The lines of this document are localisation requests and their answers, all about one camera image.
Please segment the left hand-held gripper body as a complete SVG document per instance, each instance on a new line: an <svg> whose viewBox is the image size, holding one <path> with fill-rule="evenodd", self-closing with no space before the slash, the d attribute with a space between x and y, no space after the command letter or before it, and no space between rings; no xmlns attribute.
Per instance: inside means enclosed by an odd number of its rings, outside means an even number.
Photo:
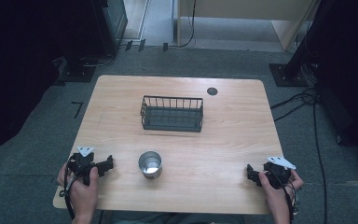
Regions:
<svg viewBox="0 0 358 224"><path fill-rule="evenodd" d="M77 147L77 152L70 157L68 162L69 170L76 178L81 178L86 186L90 184L91 169L99 166L93 161L93 150L93 147Z"/></svg>

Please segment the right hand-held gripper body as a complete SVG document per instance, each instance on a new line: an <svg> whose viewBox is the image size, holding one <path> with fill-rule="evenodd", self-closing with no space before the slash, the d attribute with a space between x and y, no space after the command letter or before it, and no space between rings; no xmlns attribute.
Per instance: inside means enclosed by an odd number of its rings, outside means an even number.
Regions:
<svg viewBox="0 0 358 224"><path fill-rule="evenodd" d="M267 157L267 162L263 164L263 167L270 185L275 189L286 185L291 171L296 169L294 164L281 156Z"/></svg>

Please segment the silver metal cup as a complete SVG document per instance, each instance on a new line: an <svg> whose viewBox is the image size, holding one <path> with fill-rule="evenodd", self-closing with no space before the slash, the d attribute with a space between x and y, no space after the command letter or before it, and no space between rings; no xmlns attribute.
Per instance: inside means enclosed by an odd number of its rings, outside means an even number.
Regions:
<svg viewBox="0 0 358 224"><path fill-rule="evenodd" d="M138 167L145 178L156 179L162 172L162 158L156 151L146 151L140 156Z"/></svg>

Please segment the black wire basket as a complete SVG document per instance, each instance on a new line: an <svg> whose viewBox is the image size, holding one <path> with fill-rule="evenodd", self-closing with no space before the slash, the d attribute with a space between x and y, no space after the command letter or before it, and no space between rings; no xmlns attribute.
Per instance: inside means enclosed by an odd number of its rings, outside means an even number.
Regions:
<svg viewBox="0 0 358 224"><path fill-rule="evenodd" d="M203 99L145 95L140 116L145 130L200 133Z"/></svg>

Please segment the person's right hand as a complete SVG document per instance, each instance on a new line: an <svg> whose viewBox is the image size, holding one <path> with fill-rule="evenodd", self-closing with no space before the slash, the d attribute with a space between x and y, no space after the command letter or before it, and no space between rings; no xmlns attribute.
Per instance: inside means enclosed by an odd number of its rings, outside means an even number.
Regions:
<svg viewBox="0 0 358 224"><path fill-rule="evenodd" d="M294 192L301 188L304 184L304 181L299 177L295 170L291 171L290 184L285 187L286 192L283 189L273 188L268 178L264 173L259 173L259 178L262 184L262 188L265 192L268 209L271 215L278 212L288 212L289 205L286 199L286 195L289 195L291 198L294 197Z"/></svg>

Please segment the person's left hand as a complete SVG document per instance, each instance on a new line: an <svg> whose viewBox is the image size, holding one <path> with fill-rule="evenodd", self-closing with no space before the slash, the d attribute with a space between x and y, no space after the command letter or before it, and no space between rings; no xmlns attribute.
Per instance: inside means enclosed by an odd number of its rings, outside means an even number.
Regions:
<svg viewBox="0 0 358 224"><path fill-rule="evenodd" d="M89 185L76 180L70 189L70 201L76 215L94 215L98 203L98 169L93 167L89 174Z"/></svg>

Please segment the black stand with flat base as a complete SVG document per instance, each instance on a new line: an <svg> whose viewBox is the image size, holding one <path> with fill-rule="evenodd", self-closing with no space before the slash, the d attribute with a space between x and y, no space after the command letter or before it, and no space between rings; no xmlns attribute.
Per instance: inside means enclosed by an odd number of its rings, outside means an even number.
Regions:
<svg viewBox="0 0 358 224"><path fill-rule="evenodd" d="M64 57L52 61L59 71L59 77L55 81L56 86L64 86L66 82L91 82L95 67L83 65Z"/></svg>

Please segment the black stand with square base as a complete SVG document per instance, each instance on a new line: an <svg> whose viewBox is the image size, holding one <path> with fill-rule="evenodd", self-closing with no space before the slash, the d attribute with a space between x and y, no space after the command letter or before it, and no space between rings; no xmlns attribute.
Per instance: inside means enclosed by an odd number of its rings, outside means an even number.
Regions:
<svg viewBox="0 0 358 224"><path fill-rule="evenodd" d="M302 64L311 57L317 57L315 45L323 20L335 0L320 0L312 25L307 31L292 59L288 63L270 63L269 69L278 87L307 87L308 83L300 73Z"/></svg>

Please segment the dark curtain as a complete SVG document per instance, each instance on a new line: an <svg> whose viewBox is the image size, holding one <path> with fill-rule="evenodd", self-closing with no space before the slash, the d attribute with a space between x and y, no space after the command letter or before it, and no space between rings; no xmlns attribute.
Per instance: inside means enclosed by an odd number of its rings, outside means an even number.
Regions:
<svg viewBox="0 0 358 224"><path fill-rule="evenodd" d="M306 46L338 134L358 146L358 0L322 0Z"/></svg>
<svg viewBox="0 0 358 224"><path fill-rule="evenodd" d="M53 60L84 9L79 0L0 0L0 146L21 130L59 77Z"/></svg>

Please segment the dark monitor cabinet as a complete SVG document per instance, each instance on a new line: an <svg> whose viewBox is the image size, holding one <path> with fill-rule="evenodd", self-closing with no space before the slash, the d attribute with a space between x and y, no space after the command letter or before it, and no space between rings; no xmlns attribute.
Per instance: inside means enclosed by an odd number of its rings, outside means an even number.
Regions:
<svg viewBox="0 0 358 224"><path fill-rule="evenodd" d="M124 0L90 0L97 45L103 56L115 56L128 24Z"/></svg>

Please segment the beige wooden cabinet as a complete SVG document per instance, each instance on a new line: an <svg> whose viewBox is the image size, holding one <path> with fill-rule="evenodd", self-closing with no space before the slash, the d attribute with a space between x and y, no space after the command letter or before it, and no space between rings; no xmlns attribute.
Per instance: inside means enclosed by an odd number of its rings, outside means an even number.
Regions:
<svg viewBox="0 0 358 224"><path fill-rule="evenodd" d="M176 43L182 44L181 19L201 18L250 19L271 21L283 50L288 50L302 24L320 0L172 0L176 10Z"/></svg>

